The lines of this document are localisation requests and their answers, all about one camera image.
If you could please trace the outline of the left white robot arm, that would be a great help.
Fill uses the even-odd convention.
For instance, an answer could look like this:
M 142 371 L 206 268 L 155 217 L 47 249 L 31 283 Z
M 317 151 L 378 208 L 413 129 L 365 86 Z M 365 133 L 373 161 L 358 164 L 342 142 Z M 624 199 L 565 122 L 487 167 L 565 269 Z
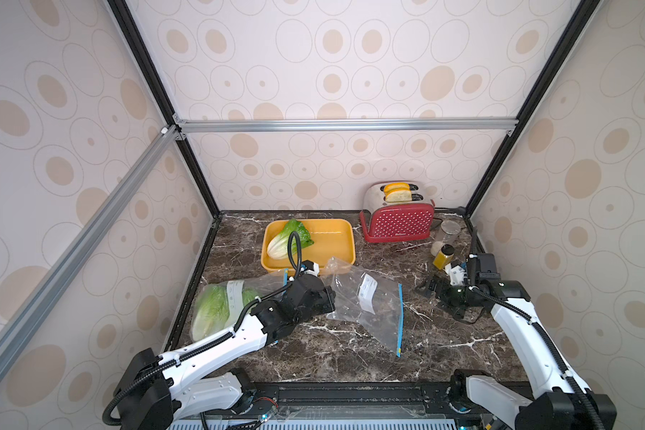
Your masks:
M 152 349 L 136 353 L 102 412 L 103 423 L 122 429 L 168 429 L 203 412 L 250 410 L 256 388 L 245 371 L 210 374 L 284 339 L 299 324 L 333 312 L 335 296 L 320 278 L 299 274 L 245 305 L 225 330 L 159 356 Z

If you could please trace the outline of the clear zipper bag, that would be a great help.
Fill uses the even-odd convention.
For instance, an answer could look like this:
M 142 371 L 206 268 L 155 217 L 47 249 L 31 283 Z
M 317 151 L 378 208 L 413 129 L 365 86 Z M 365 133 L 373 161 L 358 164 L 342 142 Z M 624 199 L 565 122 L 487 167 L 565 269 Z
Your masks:
M 245 305 L 283 287 L 289 272 L 285 269 L 258 278 L 203 286 L 193 305 L 189 331 L 192 342 L 233 326 Z
M 359 324 L 380 344 L 401 356 L 404 300 L 401 283 L 371 271 L 331 258 L 321 270 L 324 283 L 335 292 L 331 320 Z

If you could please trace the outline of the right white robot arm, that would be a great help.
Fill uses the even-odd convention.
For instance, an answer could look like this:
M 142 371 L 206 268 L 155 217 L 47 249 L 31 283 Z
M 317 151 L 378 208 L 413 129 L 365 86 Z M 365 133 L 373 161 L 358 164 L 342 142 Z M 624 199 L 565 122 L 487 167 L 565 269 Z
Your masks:
M 457 322 L 467 310 L 489 312 L 512 344 L 526 373 L 531 398 L 514 392 L 489 374 L 457 369 L 445 400 L 467 415 L 483 408 L 490 428 L 611 429 L 617 410 L 605 394 L 594 392 L 573 369 L 543 326 L 532 299 L 518 281 L 506 281 L 492 254 L 471 253 L 461 265 L 446 265 L 443 276 L 425 281 L 419 291 Z

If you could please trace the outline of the chinese cabbage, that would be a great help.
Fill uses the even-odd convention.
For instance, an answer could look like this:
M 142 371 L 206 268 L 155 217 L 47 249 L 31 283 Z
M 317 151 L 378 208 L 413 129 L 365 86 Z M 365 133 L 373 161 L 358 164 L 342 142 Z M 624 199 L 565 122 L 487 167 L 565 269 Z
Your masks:
M 245 288 L 243 281 L 230 281 L 226 286 L 228 318 L 225 326 L 232 326 L 237 320 L 242 309 L 260 296 L 252 288 Z
M 229 318 L 229 301 L 225 287 L 207 285 L 193 306 L 192 341 L 207 338 L 224 329 Z
M 299 246 L 302 249 L 311 247 L 315 241 L 303 222 L 289 220 L 282 230 L 267 245 L 267 255 L 274 260 L 288 258 L 290 254 L 297 253 Z

